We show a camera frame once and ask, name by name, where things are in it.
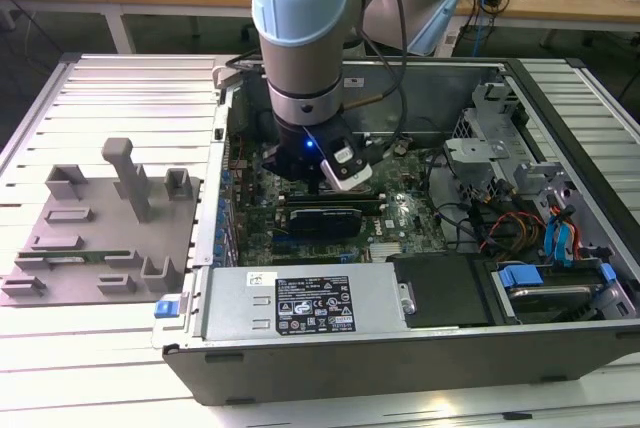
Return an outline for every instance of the metal slotted platform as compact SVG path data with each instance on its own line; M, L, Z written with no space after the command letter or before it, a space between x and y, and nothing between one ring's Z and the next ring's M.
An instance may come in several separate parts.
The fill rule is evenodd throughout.
M522 60L587 154L640 222L640 133L586 69L563 60ZM527 125L548 161L557 161L534 120Z
M130 136L147 173L183 164L206 186L213 63L101 56L60 65L0 157L0 275L48 196L43 182L54 163L114 176L99 157L108 136ZM0 426L640 426L638 355L575 382L208 408L152 346L153 324L148 303L0 308ZM533 419L507 421L507 412Z

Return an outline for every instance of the electronic device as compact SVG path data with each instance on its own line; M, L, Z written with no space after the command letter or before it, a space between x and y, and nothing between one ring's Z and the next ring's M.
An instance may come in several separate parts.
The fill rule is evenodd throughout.
M359 80L346 103L388 76L370 60L342 73ZM398 149L354 190L315 194L263 166L268 81L236 78L206 243L157 305L154 346L205 405L571 380L640 351L634 197L600 158L620 137L635 152L638 128L590 76L561 60L414 61L404 84L421 102ZM393 107L345 116L376 143Z

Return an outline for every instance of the warning label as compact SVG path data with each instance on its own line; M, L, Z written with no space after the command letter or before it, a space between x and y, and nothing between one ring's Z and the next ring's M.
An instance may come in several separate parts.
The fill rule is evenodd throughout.
M349 277L276 280L276 330L281 335L356 331Z

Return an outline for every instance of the robotic arm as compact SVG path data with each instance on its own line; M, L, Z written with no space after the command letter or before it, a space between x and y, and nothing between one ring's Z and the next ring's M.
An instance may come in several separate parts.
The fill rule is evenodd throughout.
M458 0L402 0L409 51L430 53ZM276 174L317 187L323 177L348 191L382 158L359 146L341 116L342 46L362 25L371 38L400 47L398 0L253 0L280 145L265 161Z

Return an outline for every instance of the floor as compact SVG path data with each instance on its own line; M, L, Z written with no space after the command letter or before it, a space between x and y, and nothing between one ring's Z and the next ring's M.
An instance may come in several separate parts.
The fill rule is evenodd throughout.
M101 15L38 13L35 20L63 51L115 52ZM255 32L249 42L241 41L240 29L248 21L245 19L201 18L199 38L191 36L186 17L128 16L126 21L139 53L241 53L257 43ZM629 42L633 33L593 33L591 46L583 46L582 33L559 31L546 49L539 44L543 34L541 30L496 28L481 43L478 56L579 58L614 96L640 68L640 50ZM460 41L454 56L471 56L475 36L467 34L468 39ZM58 58L58 51L24 15L17 16L14 31L0 32L0 146L13 133ZM636 81L623 105L640 119L640 80Z

